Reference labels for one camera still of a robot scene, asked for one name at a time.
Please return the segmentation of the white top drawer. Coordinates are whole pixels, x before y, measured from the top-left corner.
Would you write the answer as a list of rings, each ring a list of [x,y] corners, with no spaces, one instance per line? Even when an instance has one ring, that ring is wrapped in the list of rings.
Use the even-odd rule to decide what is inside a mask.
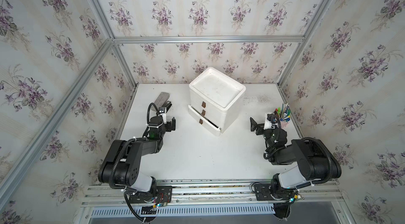
[[[195,91],[190,90],[190,100],[191,105],[198,111],[205,110],[207,112],[220,112],[226,113],[226,110],[220,109],[218,105],[210,102],[208,99],[204,98],[203,96],[197,94]]]

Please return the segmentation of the white three-drawer cabinet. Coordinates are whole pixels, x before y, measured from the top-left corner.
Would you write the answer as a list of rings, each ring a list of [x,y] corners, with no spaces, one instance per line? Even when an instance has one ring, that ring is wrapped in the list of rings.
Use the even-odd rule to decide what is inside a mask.
[[[203,117],[219,127],[222,134],[238,118],[246,87],[217,69],[209,67],[189,84],[189,90],[195,91],[218,105],[220,109],[226,110],[226,113],[207,112],[198,111],[193,107]]]

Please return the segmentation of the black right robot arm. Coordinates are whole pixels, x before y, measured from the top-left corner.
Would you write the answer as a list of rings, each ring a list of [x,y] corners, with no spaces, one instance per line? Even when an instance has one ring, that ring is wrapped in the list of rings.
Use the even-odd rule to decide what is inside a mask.
[[[289,144],[288,133],[282,129],[276,113],[266,114],[264,123],[250,118],[250,130],[263,136],[266,146],[263,158],[273,166],[296,164],[288,171],[275,174],[268,184],[251,184],[258,201],[276,201],[273,215],[280,220],[290,216],[291,205],[300,198],[300,189],[324,184],[342,174],[339,162],[320,139],[305,137]]]

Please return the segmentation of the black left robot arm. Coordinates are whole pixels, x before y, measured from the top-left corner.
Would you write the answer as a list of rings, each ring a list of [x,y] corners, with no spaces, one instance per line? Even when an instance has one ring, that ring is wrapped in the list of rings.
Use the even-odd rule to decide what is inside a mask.
[[[141,158],[158,153],[165,133],[176,130],[176,119],[167,121],[172,103],[151,103],[146,129],[140,138],[114,140],[98,171],[98,181],[123,192],[130,212],[143,224],[151,223],[157,209],[171,202],[172,186],[158,186],[154,177],[140,171]]]

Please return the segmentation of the black stapler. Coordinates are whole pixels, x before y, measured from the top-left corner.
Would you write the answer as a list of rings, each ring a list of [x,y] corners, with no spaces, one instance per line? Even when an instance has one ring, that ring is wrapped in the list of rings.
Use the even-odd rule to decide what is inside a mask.
[[[163,104],[163,107],[165,108],[166,112],[169,111],[169,109],[172,107],[172,102],[171,101],[167,101],[166,103]]]

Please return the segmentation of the grey rectangular eraser block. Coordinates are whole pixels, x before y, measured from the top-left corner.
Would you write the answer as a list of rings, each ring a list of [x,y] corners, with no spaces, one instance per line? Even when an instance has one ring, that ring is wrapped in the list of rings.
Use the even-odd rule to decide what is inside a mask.
[[[170,98],[170,94],[168,92],[161,92],[158,97],[156,98],[154,104],[157,107],[162,107]]]

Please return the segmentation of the pink cup of pens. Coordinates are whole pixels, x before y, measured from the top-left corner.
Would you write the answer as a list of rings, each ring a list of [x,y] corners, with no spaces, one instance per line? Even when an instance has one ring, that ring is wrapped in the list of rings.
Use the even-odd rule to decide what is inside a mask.
[[[291,110],[288,103],[282,104],[281,107],[278,107],[274,111],[281,122],[281,128],[285,128],[287,124],[291,121]]]

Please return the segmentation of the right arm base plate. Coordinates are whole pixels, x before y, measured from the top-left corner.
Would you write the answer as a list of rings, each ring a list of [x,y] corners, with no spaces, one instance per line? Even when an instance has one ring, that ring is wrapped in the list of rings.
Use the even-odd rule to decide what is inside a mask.
[[[257,201],[275,201],[280,204],[292,204],[301,197],[296,189],[285,189],[276,184],[260,182],[252,183],[251,191],[255,194]]]

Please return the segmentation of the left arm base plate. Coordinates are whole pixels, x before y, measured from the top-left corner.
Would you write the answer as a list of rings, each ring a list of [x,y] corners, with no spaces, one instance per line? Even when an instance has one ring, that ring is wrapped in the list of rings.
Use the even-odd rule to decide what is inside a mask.
[[[157,186],[149,192],[129,192],[127,199],[139,216],[152,216],[157,214],[158,208],[171,202],[172,194],[173,186]]]

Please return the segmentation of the aluminium mounting rail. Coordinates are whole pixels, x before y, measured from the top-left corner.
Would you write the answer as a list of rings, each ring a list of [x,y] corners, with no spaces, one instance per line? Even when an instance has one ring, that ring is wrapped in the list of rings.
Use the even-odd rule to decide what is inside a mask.
[[[252,204],[257,202],[254,184],[269,184],[268,180],[158,180],[157,186],[170,186],[170,205]],[[344,201],[336,182],[309,186],[298,191],[300,203]],[[88,186],[80,207],[125,205],[123,192],[107,184]]]

